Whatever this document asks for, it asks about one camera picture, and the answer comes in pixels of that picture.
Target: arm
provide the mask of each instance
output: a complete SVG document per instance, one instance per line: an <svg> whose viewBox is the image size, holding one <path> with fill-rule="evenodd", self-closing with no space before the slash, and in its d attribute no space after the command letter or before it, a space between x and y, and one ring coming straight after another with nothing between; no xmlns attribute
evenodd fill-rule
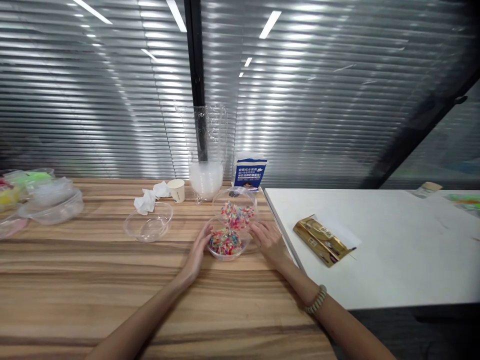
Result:
<svg viewBox="0 0 480 360"><path fill-rule="evenodd" d="M285 277L304 304L315 301L319 286L284 253L282 235L266 222L252 224L250 234L265 259ZM327 294L314 314L349 359L395 359L390 351L353 315Z"/></svg>
<svg viewBox="0 0 480 360"><path fill-rule="evenodd" d="M212 227L207 223L193 242L180 273L99 343L86 359L129 360L137 355L173 302L197 278L211 230Z"/></svg>

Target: white table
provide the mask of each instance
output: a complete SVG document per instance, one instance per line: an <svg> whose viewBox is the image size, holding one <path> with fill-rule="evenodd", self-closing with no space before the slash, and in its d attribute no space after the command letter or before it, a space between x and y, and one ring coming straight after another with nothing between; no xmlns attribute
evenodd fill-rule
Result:
<svg viewBox="0 0 480 360"><path fill-rule="evenodd" d="M443 197L480 191L426 199L405 190L264 192L297 264L346 309L480 301L480 219ZM293 231L298 220L325 210L362 241L331 268Z"/></svg>

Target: bracelet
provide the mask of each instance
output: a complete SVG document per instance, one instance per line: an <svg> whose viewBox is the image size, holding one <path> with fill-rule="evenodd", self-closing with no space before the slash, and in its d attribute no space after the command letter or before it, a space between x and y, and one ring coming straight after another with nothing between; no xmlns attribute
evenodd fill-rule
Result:
<svg viewBox="0 0 480 360"><path fill-rule="evenodd" d="M325 285L320 285L320 289L318 291L318 295L316 296L313 305L305 306L305 311L307 314L313 315L317 312L317 310L322 306L324 303L325 297L327 296L327 288Z"/></svg>

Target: white tissue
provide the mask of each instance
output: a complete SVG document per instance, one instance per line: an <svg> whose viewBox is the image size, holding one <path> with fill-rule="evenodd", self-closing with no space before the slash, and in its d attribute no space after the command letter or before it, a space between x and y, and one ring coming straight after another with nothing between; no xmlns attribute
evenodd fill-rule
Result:
<svg viewBox="0 0 480 360"><path fill-rule="evenodd" d="M170 189L167 186L165 181L162 181L153 186L153 193L155 194L156 198L169 198L170 197Z"/></svg>
<svg viewBox="0 0 480 360"><path fill-rule="evenodd" d="M168 198L170 190L165 181L156 184L153 190L142 189L143 197L136 197L133 201L135 209L140 215L147 215L155 209L155 200L158 198Z"/></svg>

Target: metal blinds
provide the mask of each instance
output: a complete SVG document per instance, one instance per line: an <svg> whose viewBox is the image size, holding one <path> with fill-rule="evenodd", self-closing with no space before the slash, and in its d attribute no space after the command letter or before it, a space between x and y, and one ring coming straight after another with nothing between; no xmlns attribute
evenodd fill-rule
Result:
<svg viewBox="0 0 480 360"><path fill-rule="evenodd" d="M3 168L187 178L196 142L183 1L0 1Z"/></svg>
<svg viewBox="0 0 480 360"><path fill-rule="evenodd" d="M382 189L416 189L426 181L445 189L480 184L480 82L431 131Z"/></svg>
<svg viewBox="0 0 480 360"><path fill-rule="evenodd" d="M476 51L462 1L201 5L206 102L226 105L235 151L265 154L264 186L357 188Z"/></svg>

